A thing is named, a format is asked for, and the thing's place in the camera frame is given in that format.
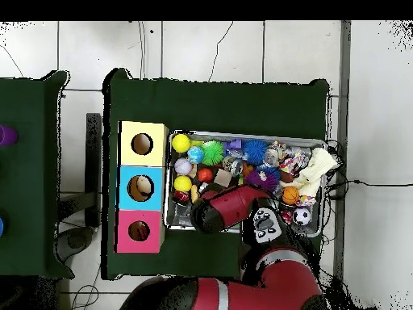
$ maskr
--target wooden block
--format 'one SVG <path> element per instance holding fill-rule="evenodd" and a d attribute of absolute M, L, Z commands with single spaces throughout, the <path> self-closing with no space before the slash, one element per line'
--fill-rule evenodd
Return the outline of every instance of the wooden block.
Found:
<path fill-rule="evenodd" d="M 225 186 L 226 188 L 229 186 L 229 183 L 232 180 L 232 175 L 231 173 L 218 169 L 218 172 L 216 173 L 214 183 L 219 184 L 220 186 Z"/>
<path fill-rule="evenodd" d="M 169 130 L 164 124 L 119 121 L 118 134 L 121 165 L 165 166 Z"/>
<path fill-rule="evenodd" d="M 136 176 L 149 180 L 150 196 L 141 195 Z M 165 168 L 120 166 L 119 210 L 162 211 L 165 189 Z"/>
<path fill-rule="evenodd" d="M 159 253 L 165 226 L 159 211 L 119 211 L 116 253 Z"/>

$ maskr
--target stacked boxes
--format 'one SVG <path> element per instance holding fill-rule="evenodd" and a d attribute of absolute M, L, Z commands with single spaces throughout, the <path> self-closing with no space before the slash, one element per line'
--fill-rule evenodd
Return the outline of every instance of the stacked boxes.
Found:
<path fill-rule="evenodd" d="M 163 124 L 119 121 L 116 253 L 160 251 L 165 237 L 161 213 L 168 133 Z"/>

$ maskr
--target green tablecloth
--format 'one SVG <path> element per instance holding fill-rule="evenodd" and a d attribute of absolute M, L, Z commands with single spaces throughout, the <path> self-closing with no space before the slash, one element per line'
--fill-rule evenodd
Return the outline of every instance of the green tablecloth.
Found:
<path fill-rule="evenodd" d="M 19 140 L 0 147 L 0 274 L 72 277 L 55 257 L 57 100 L 67 73 L 41 80 L 0 79 L 0 123 Z"/>
<path fill-rule="evenodd" d="M 125 69 L 114 69 L 104 81 L 103 92 L 104 193 L 115 189 L 120 120 L 162 123 L 170 130 L 324 139 L 328 93 L 324 80 L 309 85 L 140 81 L 129 79 Z M 102 274 L 108 278 L 117 274 L 239 275 L 237 234 L 206 236 L 169 230 L 159 254 L 114 253 L 114 191 L 104 195 L 103 207 L 109 208 L 102 235 Z"/>

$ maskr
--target red ball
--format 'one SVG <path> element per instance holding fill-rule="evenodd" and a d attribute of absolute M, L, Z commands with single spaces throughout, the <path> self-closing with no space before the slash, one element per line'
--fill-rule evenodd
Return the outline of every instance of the red ball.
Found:
<path fill-rule="evenodd" d="M 211 169 L 203 168 L 198 171 L 198 180 L 200 182 L 209 183 L 210 181 L 212 181 L 212 178 L 213 178 L 213 174 L 212 174 Z"/>

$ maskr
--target orange ball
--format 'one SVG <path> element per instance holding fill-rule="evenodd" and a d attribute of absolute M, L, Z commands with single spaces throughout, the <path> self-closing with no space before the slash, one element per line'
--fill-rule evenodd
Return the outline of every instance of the orange ball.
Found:
<path fill-rule="evenodd" d="M 298 201 L 300 195 L 295 186 L 287 186 L 282 191 L 282 202 L 285 204 L 294 204 Z"/>

